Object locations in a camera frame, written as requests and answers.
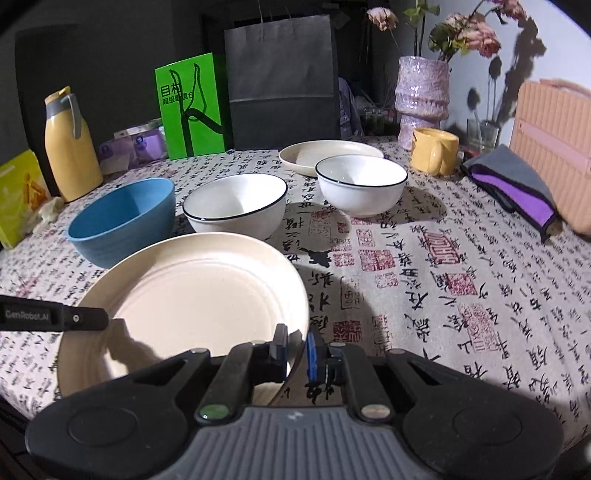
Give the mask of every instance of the green leaf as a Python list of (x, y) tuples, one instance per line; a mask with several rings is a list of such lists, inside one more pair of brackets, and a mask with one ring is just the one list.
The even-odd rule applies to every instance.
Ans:
[(429, 46), (429, 50), (431, 51), (440, 51), (441, 49), (439, 48), (439, 45), (437, 45), (432, 38), (429, 38), (428, 41), (428, 46)]
[(442, 45), (445, 42), (451, 41), (455, 36), (455, 33), (456, 32), (451, 25), (443, 22), (435, 25), (433, 30), (431, 30), (429, 37), (432, 38), (436, 44)]
[(466, 40), (454, 40), (452, 42), (452, 49), (454, 51), (460, 51), (462, 57), (468, 53), (470, 53), (470, 49), (466, 43)]
[(441, 13), (441, 8), (439, 7), (439, 5), (433, 5), (432, 7), (427, 8), (427, 12), (439, 16), (439, 14)]
[(417, 25), (420, 20), (421, 20), (421, 17), (419, 17), (418, 15), (415, 15), (413, 17), (408, 18), (408, 24), (413, 28), (417, 28)]
[(409, 8), (409, 9), (405, 10), (402, 13), (404, 15), (406, 15), (408, 18), (413, 17), (415, 15), (418, 15), (418, 12), (417, 12), (417, 9), (416, 8)]

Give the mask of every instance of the cream plate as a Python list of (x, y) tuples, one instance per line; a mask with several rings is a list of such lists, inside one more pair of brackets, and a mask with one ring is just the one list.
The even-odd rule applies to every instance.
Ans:
[[(264, 242), (235, 233), (194, 233), (131, 255), (86, 293), (81, 307), (102, 307), (103, 332), (67, 332), (57, 359), (66, 396), (191, 348), (212, 356), (252, 340), (290, 334), (290, 365), (308, 331), (308, 297), (291, 263)], [(267, 404), (280, 385), (255, 389)]]
[(375, 147), (347, 140), (315, 140), (290, 145), (279, 153), (283, 166), (308, 177), (316, 177), (316, 164), (337, 155), (369, 155), (383, 158)]

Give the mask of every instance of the black paper bag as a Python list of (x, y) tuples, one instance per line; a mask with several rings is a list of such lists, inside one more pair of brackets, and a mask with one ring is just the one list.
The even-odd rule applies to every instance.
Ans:
[(328, 15), (226, 30), (226, 66), (237, 150), (340, 138), (335, 36)]

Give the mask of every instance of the bag handle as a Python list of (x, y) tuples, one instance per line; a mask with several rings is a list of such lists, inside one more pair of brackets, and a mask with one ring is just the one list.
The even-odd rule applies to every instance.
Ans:
[(573, 92), (579, 93), (580, 95), (583, 95), (584, 97), (587, 97), (589, 100), (591, 100), (591, 90), (579, 85), (578, 83), (563, 79), (541, 79), (540, 83), (548, 87), (572, 90)]

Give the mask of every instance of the yellow box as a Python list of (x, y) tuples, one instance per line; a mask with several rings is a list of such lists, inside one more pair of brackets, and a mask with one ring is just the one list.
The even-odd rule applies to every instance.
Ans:
[(50, 199), (31, 150), (0, 166), (0, 242), (14, 248), (31, 229), (34, 213)]

